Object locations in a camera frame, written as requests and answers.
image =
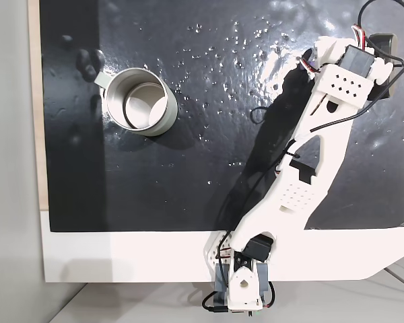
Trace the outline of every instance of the stainless steel mug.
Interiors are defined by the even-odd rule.
[[[146,69],[125,69],[115,76],[100,72],[94,81],[104,88],[104,104],[121,127],[148,137],[165,133],[178,114],[176,98],[157,75]]]

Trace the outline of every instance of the black cable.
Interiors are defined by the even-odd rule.
[[[404,284],[404,279],[402,279],[399,275],[395,274],[391,269],[385,268],[384,269],[388,274],[392,275],[394,278],[398,279],[402,284]]]
[[[269,282],[269,288],[271,288],[271,301],[267,304],[267,308],[270,308],[275,301],[275,289],[274,285],[272,284],[272,281]]]
[[[358,15],[358,26],[359,26],[360,28],[362,28],[362,14],[364,13],[364,11],[365,11],[365,9],[367,8],[367,6],[369,6],[369,5],[370,5],[372,2],[374,2],[374,1],[376,1],[376,0],[369,0],[369,1],[367,1],[367,2],[362,6],[361,10],[359,11],[359,15]],[[402,6],[404,7],[404,2],[402,2],[402,0],[393,0],[393,1],[395,1],[396,3],[398,3],[399,5],[402,5]],[[369,37],[365,37],[365,39],[366,39],[366,42],[367,42],[372,48],[374,48],[374,50],[375,50],[380,56],[384,56],[384,57],[386,57],[386,58],[388,58],[388,59],[394,59],[394,60],[396,60],[396,61],[399,61],[399,62],[401,62],[401,66],[402,66],[402,67],[404,66],[404,59],[402,59],[401,57],[397,57],[397,56],[388,54],[387,52],[384,52],[384,51],[381,50],[379,47],[377,47],[377,46],[375,45],[375,43],[373,43],[373,42],[371,41],[371,39],[369,39]]]
[[[205,297],[202,301],[202,307],[205,308],[207,311],[212,312],[213,311],[213,306],[207,306],[207,300],[210,299],[211,297],[213,297],[217,292],[213,291],[210,294],[208,294],[207,297]]]
[[[360,14],[360,15],[359,15],[359,18],[358,18],[358,21],[359,21],[359,22],[360,22],[360,20],[361,20],[362,13],[364,12],[363,9],[365,9],[369,4],[373,3],[374,1],[376,1],[376,0],[369,0],[369,1],[367,1],[367,3],[365,3],[365,5],[362,7],[361,11],[359,12],[359,14]],[[394,2],[396,2],[396,3],[398,3],[398,4],[400,4],[400,5],[404,8],[404,2],[402,2],[401,0],[392,0],[392,1],[394,1]],[[400,72],[398,72],[398,74],[396,74],[396,75],[393,77],[393,79],[387,84],[387,86],[385,87],[385,89],[384,89],[383,91],[381,91],[381,92],[379,93],[379,95],[376,96],[376,98],[375,98],[371,103],[369,103],[369,105],[367,105],[365,108],[363,108],[362,110],[360,110],[357,114],[355,114],[355,115],[353,115],[353,116],[349,116],[349,117],[347,117],[347,118],[343,118],[343,119],[339,119],[339,120],[336,120],[336,121],[333,121],[333,122],[328,122],[328,123],[322,124],[321,126],[318,126],[318,127],[315,127],[315,128],[313,128],[313,129],[311,129],[310,132],[313,133],[313,132],[318,131],[318,130],[321,130],[321,129],[323,129],[323,128],[326,128],[326,127],[329,127],[329,126],[333,126],[334,124],[339,124],[339,123],[342,123],[342,122],[346,122],[346,121],[350,121],[350,120],[356,119],[357,117],[363,115],[365,112],[367,112],[369,109],[371,109],[371,107],[373,107],[373,105],[375,105],[375,103],[377,103],[377,101],[379,101],[379,100],[383,97],[383,95],[385,95],[385,94],[389,91],[389,89],[392,87],[392,85],[398,80],[398,78],[400,78],[400,76],[402,76],[402,74],[404,74],[404,67],[400,70]]]

